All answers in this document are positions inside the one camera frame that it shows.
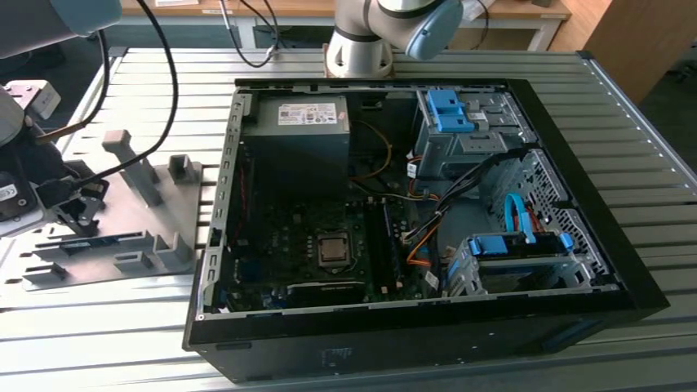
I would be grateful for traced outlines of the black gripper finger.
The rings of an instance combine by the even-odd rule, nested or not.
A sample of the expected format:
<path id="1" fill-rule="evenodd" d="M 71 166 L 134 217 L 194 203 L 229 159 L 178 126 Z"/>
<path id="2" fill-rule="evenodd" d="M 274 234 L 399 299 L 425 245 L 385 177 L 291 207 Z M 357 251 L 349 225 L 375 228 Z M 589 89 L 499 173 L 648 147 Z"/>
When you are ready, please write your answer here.
<path id="1" fill-rule="evenodd" d="M 79 196 L 51 208 L 55 222 L 69 227 L 78 237 L 90 238 L 98 233 L 94 216 L 102 208 L 98 198 Z"/>
<path id="2" fill-rule="evenodd" d="M 79 188 L 79 200 L 85 205 L 91 205 L 99 212 L 105 208 L 103 197 L 110 183 L 107 180 L 97 180 Z"/>

